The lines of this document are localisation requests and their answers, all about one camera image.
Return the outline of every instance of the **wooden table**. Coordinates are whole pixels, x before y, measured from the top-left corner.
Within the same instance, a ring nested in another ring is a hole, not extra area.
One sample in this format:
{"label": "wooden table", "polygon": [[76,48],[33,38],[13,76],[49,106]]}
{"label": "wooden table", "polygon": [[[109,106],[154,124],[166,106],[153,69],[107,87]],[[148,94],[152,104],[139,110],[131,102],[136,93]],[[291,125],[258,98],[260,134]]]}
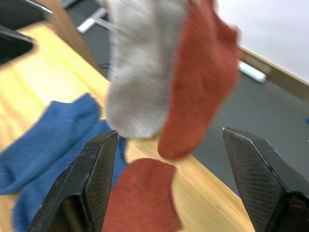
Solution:
{"label": "wooden table", "polygon": [[[21,31],[36,39],[36,48],[0,67],[0,151],[35,123],[50,101],[71,102],[90,92],[102,107],[108,81],[85,62],[47,26]],[[157,138],[132,140],[126,160],[161,159]],[[194,157],[173,162],[177,172],[173,199],[185,232],[253,232],[240,198]],[[0,228],[12,231],[11,209],[16,194],[0,196]]]}

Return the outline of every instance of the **red sock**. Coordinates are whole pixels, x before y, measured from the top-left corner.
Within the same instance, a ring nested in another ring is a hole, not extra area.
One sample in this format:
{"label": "red sock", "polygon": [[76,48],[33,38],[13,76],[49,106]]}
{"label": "red sock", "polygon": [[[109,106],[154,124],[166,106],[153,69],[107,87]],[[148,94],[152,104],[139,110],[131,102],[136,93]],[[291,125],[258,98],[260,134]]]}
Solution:
{"label": "red sock", "polygon": [[199,2],[188,1],[159,141],[159,154],[169,160],[181,159],[199,145],[238,80],[237,30],[218,17],[212,0]]}
{"label": "red sock", "polygon": [[127,166],[111,191],[102,232],[176,232],[171,194],[175,167],[155,159]]}

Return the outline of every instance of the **knit fabric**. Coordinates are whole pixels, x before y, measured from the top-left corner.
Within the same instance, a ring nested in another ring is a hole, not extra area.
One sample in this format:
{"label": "knit fabric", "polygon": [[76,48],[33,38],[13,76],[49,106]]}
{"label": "knit fabric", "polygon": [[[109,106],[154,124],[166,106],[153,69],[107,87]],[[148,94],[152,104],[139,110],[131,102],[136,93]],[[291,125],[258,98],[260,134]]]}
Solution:
{"label": "knit fabric", "polygon": [[171,61],[184,0],[105,0],[113,31],[107,120],[126,138],[162,129],[169,108]]}
{"label": "knit fabric", "polygon": [[102,232],[176,232],[175,167],[155,159],[129,164],[111,192]]}
{"label": "knit fabric", "polygon": [[0,155],[0,195],[13,193],[45,171],[96,122],[99,107],[85,94],[51,102],[41,119]]}
{"label": "knit fabric", "polygon": [[188,156],[238,80],[237,30],[216,14],[212,0],[188,0],[174,65],[169,114],[158,145],[169,160]]}
{"label": "knit fabric", "polygon": [[[16,232],[25,232],[31,220],[43,203],[44,198],[54,184],[57,177],[77,158],[84,144],[93,137],[110,131],[105,120],[99,121],[89,128],[89,131],[73,146],[63,154],[57,161],[52,163],[47,170],[31,181],[19,194],[13,211],[13,224]],[[119,139],[115,154],[115,162],[112,176],[112,187],[126,167],[124,161],[124,149],[126,140]]]}

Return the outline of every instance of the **blue sock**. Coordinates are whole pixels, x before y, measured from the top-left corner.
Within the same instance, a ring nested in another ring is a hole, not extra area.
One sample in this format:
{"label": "blue sock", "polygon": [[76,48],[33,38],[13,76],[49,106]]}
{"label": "blue sock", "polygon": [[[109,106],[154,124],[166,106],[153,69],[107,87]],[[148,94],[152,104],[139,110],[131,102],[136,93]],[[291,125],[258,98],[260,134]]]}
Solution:
{"label": "blue sock", "polygon": [[[80,154],[84,144],[96,135],[103,134],[110,130],[111,129],[105,120],[99,121],[66,154],[61,156],[61,158],[50,166],[48,170],[29,183],[29,185],[21,191],[13,211],[13,224],[16,232],[26,231],[48,191],[54,184],[54,181]],[[117,181],[120,173],[126,167],[124,160],[125,146],[126,139],[120,137],[115,155],[115,164],[112,177],[113,185]]]}
{"label": "blue sock", "polygon": [[41,119],[0,155],[0,195],[22,188],[63,155],[97,121],[99,106],[85,94],[51,102]]}

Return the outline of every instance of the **white wall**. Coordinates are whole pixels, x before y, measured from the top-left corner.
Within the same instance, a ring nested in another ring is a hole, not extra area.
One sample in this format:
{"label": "white wall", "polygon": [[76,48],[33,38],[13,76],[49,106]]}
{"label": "white wall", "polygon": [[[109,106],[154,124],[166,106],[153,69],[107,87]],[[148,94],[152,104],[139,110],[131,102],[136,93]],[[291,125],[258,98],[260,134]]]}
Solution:
{"label": "white wall", "polygon": [[309,0],[218,0],[241,45],[309,82]]}

